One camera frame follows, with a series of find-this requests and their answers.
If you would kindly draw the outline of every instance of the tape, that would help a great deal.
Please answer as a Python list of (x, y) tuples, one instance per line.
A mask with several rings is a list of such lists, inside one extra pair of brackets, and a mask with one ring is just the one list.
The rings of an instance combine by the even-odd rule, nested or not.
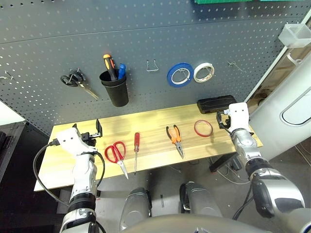
[[(198, 129), (196, 128), (197, 125), (198, 125), (199, 123), (201, 123), (201, 122), (207, 124), (208, 126), (210, 126), (210, 132), (209, 132), (208, 134), (202, 134), (202, 133), (200, 133), (200, 132), (198, 131)], [(212, 133), (213, 133), (213, 126), (211, 125), (211, 123), (209, 123), (209, 122), (206, 121), (206, 120), (198, 120), (197, 122), (195, 122), (193, 128), (194, 128), (194, 131), (196, 132), (196, 134), (199, 135), (199, 136), (201, 136), (201, 137), (209, 137), (209, 136), (211, 136)]]
[[(185, 78), (180, 81), (174, 80), (174, 75), (177, 72), (183, 73)], [(167, 82), (173, 87), (183, 87), (191, 82), (193, 79), (193, 68), (188, 63), (178, 63), (173, 66), (167, 73)]]
[[(205, 76), (204, 78), (201, 78), (201, 79), (198, 79), (196, 77), (196, 75), (198, 74), (198, 72), (202, 69), (210, 69), (210, 72), (207, 76)], [(204, 83), (206, 82), (207, 80), (210, 80), (213, 75), (214, 75), (214, 72), (215, 72), (215, 69), (213, 67), (213, 65), (211, 63), (202, 63), (200, 65), (198, 65), (195, 69), (194, 69), (194, 74), (193, 74), (193, 78), (194, 80), (197, 82), (197, 83)]]

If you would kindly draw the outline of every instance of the orange pliers handle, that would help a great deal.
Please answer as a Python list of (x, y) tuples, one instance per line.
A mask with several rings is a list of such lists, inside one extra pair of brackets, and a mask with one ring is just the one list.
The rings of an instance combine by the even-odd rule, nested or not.
[(181, 141), (180, 132), (179, 132), (179, 129), (178, 129), (178, 127), (176, 125), (174, 125), (174, 129), (176, 131), (176, 137), (171, 135), (171, 133), (169, 131), (169, 127), (168, 126), (166, 127), (166, 134), (170, 138), (170, 140), (172, 141), (173, 144), (175, 144), (176, 142), (180, 142)]

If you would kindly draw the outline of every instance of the blue marker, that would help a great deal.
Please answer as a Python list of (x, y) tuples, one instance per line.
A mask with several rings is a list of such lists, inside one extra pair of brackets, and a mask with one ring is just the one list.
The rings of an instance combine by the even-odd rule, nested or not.
[(118, 80), (120, 80), (121, 78), (124, 77), (124, 75), (125, 75), (125, 69), (126, 69), (125, 64), (121, 63), (121, 64), (120, 64), (120, 69), (119, 69)]

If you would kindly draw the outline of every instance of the blue tape roll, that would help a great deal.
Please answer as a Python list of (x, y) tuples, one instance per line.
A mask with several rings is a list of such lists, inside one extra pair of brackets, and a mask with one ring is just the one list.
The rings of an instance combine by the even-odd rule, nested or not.
[[(173, 80), (173, 75), (176, 72), (179, 72), (181, 69), (185, 69), (185, 73), (187, 73), (187, 77), (185, 77), (184, 80), (180, 81), (180, 82), (176, 82)], [(167, 81), (169, 82), (169, 84), (173, 87), (183, 87), (187, 84), (189, 84), (191, 82), (191, 80), (193, 79), (193, 73), (194, 70), (192, 68), (192, 66), (188, 63), (178, 63), (175, 66), (173, 66), (169, 72), (167, 73)]]

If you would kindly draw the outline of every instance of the gray pegboard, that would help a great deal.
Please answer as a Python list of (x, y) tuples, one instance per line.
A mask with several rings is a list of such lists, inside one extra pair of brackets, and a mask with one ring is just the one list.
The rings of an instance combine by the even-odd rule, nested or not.
[[(298, 22), (309, 1), (197, 5), (192, 1), (2, 1), (0, 98), (49, 134), (54, 124), (195, 103), (231, 94), (237, 101), (256, 85), (283, 48), (277, 36)], [(102, 55), (128, 67), (129, 104), (114, 107), (100, 84)], [(146, 60), (160, 70), (146, 72)], [(228, 67), (235, 61), (246, 73)], [(215, 77), (183, 88), (168, 85), (170, 67), (213, 63)], [(79, 67), (95, 100), (59, 77)]]

